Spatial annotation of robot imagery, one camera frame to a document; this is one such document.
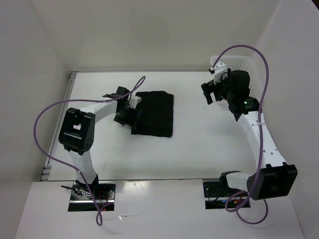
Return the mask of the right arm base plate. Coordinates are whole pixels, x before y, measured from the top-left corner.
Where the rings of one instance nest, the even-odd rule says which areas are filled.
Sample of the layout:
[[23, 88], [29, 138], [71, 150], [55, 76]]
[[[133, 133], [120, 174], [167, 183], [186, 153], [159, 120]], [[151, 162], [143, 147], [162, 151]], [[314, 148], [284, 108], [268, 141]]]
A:
[[[236, 192], [240, 190], [234, 189], [230, 191], [230, 193], [225, 193], [221, 190], [220, 183], [218, 179], [211, 180], [203, 180], [203, 191], [204, 191], [204, 199], [205, 199], [205, 209], [224, 209], [225, 203], [228, 198]], [[246, 199], [248, 193], [242, 193], [230, 200], [228, 203], [228, 208], [235, 208], [241, 201]]]

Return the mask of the white plastic mesh basket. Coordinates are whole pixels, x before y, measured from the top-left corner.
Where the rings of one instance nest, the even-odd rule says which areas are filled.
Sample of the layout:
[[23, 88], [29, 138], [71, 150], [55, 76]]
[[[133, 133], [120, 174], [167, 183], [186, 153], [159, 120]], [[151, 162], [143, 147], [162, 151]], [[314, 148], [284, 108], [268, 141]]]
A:
[[[212, 56], [210, 58], [210, 65], [213, 65], [217, 60], [218, 56]], [[234, 70], [242, 70], [249, 73], [250, 76], [250, 96], [261, 99], [262, 88], [259, 84], [259, 77], [255, 69], [255, 65], [252, 59], [248, 56], [243, 55], [223, 55], [218, 61], [222, 61], [226, 64], [227, 68]]]

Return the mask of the black shorts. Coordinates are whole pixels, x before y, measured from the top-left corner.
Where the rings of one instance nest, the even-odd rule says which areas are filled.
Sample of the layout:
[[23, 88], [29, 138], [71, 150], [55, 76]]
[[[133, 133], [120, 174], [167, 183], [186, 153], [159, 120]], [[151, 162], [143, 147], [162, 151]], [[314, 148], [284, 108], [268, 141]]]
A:
[[142, 98], [137, 105], [141, 116], [132, 135], [172, 137], [174, 95], [165, 91], [137, 92]]

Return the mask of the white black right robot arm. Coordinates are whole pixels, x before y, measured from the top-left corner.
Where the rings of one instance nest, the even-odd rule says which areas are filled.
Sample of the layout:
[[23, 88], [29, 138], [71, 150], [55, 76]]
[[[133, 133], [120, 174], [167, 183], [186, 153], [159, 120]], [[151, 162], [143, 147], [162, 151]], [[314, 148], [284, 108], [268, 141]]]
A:
[[223, 172], [219, 192], [229, 196], [235, 191], [248, 193], [253, 200], [283, 197], [289, 194], [297, 177], [295, 165], [288, 164], [266, 126], [261, 101], [250, 96], [250, 76], [242, 70], [213, 70], [213, 79], [202, 84], [203, 94], [210, 105], [226, 101], [230, 112], [243, 129], [256, 161], [252, 175], [241, 171]]

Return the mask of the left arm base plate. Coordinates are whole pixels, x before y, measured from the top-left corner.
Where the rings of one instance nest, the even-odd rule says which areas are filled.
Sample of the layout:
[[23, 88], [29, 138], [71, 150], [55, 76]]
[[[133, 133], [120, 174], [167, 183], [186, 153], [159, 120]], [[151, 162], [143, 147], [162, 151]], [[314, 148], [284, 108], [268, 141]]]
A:
[[[113, 211], [115, 206], [115, 181], [100, 181], [100, 191], [95, 193], [95, 199], [102, 211]], [[90, 212], [97, 211], [91, 195], [87, 190], [80, 189], [76, 182], [71, 190], [68, 211], [69, 212]]]

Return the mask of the aluminium table edge rail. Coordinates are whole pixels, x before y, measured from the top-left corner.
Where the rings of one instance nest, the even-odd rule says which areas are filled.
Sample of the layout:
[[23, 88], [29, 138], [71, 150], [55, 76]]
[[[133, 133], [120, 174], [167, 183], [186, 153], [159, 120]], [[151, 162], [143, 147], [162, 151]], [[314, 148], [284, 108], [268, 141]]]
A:
[[[64, 100], [69, 99], [70, 96], [71, 96], [73, 85], [74, 85], [74, 81], [76, 79], [77, 73], [78, 73], [78, 71], [70, 72], [70, 76], [69, 76], [69, 79], [68, 79], [68, 84], [67, 84], [66, 91], [65, 91], [65, 94], [64, 94], [64, 97], [63, 97]], [[58, 138], [58, 131], [59, 131], [60, 123], [62, 121], [63, 113], [65, 112], [64, 108], [65, 108], [65, 104], [62, 103], [62, 106], [60, 107], [59, 117], [58, 117], [58, 120], [57, 120], [57, 123], [56, 123], [55, 131], [54, 131], [54, 134], [53, 134], [53, 138], [52, 138], [52, 141], [51, 141], [51, 144], [50, 144], [50, 148], [49, 148], [49, 152], [48, 152], [49, 155], [52, 154], [52, 152], [54, 150], [55, 141]], [[45, 162], [44, 167], [43, 167], [43, 170], [42, 170], [42, 173], [41, 173], [40, 181], [45, 181], [45, 182], [48, 181], [51, 168], [52, 168], [52, 165], [50, 163], [50, 158], [47, 157], [46, 158], [46, 162]]]

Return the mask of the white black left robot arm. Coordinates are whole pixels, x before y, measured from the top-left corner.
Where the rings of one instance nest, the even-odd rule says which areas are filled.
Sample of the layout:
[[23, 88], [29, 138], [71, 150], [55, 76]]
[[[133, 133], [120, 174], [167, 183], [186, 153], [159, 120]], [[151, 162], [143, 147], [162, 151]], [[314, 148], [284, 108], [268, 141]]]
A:
[[88, 199], [99, 195], [98, 174], [92, 163], [90, 149], [94, 143], [95, 125], [109, 115], [115, 121], [134, 128], [142, 114], [138, 105], [139, 96], [133, 96], [124, 87], [118, 87], [113, 94], [106, 94], [101, 100], [87, 107], [68, 108], [59, 134], [59, 142], [68, 152], [72, 165], [76, 168], [76, 185]]

